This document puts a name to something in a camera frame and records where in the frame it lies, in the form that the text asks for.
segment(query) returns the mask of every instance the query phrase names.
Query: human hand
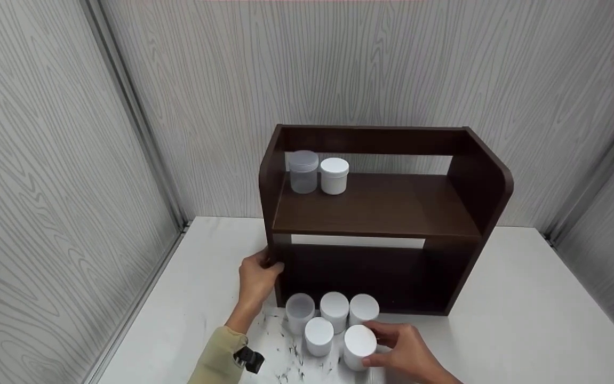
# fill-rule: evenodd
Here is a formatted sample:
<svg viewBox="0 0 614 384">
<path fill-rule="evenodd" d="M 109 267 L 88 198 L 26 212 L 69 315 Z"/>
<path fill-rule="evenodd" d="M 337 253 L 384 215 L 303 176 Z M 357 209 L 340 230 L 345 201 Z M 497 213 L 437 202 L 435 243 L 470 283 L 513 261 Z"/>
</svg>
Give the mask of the human hand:
<svg viewBox="0 0 614 384">
<path fill-rule="evenodd" d="M 385 367 L 424 384 L 460 384 L 437 361 L 415 326 L 367 321 L 380 345 L 392 348 L 387 353 L 373 353 L 363 359 L 365 367 Z"/>
<path fill-rule="evenodd" d="M 241 278 L 238 291 L 238 303 L 229 316 L 226 326 L 238 333 L 247 333 L 253 319 L 260 313 L 278 275 L 283 272 L 283 263 L 278 262 L 264 268 L 266 248 L 243 259 L 238 268 Z"/>
</svg>

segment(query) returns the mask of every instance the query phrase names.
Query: wooden shelf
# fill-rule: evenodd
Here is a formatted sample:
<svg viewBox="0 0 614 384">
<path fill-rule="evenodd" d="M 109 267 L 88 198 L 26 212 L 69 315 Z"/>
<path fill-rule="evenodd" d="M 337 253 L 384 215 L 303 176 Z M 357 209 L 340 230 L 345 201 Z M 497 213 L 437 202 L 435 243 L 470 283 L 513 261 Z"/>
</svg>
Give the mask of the wooden shelf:
<svg viewBox="0 0 614 384">
<path fill-rule="evenodd" d="M 318 303 L 331 291 L 366 293 L 386 313 L 444 314 L 459 279 L 421 250 L 295 244 L 285 257 L 283 296 L 302 292 Z"/>
<path fill-rule="evenodd" d="M 452 156 L 446 175 L 351 173 L 341 195 L 290 189 L 285 153 Z M 278 125 L 260 165 L 276 299 L 335 290 L 385 312 L 448 315 L 513 192 L 507 167 L 468 127 Z M 424 238 L 422 250 L 299 245 L 292 234 Z"/>
<path fill-rule="evenodd" d="M 285 178 L 273 231 L 401 238 L 480 238 L 444 175 L 350 173 L 347 190 L 295 194 Z"/>
</svg>

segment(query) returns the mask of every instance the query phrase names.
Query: sleeve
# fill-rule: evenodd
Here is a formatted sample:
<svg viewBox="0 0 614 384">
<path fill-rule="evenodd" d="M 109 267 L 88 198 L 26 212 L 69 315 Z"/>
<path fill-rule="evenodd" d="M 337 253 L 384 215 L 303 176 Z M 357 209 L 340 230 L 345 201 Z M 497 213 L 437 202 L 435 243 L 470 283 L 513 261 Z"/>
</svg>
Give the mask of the sleeve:
<svg viewBox="0 0 614 384">
<path fill-rule="evenodd" d="M 233 354 L 248 345 L 248 336 L 226 326 L 217 328 L 202 355 L 188 384 L 237 384 L 243 368 L 236 364 Z"/>
</svg>

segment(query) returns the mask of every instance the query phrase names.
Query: translucent plastic jar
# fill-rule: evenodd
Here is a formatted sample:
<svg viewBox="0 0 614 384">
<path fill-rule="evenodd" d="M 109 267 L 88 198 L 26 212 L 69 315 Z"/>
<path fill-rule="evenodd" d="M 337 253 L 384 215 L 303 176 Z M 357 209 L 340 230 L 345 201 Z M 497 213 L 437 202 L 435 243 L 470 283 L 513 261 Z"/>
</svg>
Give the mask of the translucent plastic jar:
<svg viewBox="0 0 614 384">
<path fill-rule="evenodd" d="M 290 188 L 297 194 L 310 194 L 318 185 L 318 155 L 313 151 L 294 151 L 288 155 Z"/>
</svg>

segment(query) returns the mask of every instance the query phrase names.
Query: black strap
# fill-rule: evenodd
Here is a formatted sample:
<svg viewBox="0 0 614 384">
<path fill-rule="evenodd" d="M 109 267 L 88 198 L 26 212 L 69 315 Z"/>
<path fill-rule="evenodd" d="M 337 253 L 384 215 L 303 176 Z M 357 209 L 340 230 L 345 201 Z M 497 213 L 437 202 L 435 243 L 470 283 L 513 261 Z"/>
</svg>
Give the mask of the black strap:
<svg viewBox="0 0 614 384">
<path fill-rule="evenodd" d="M 234 353 L 233 358 L 241 365 L 245 365 L 246 371 L 254 374 L 260 372 L 260 368 L 264 362 L 264 356 L 261 353 L 255 352 L 247 346 Z"/>
</svg>

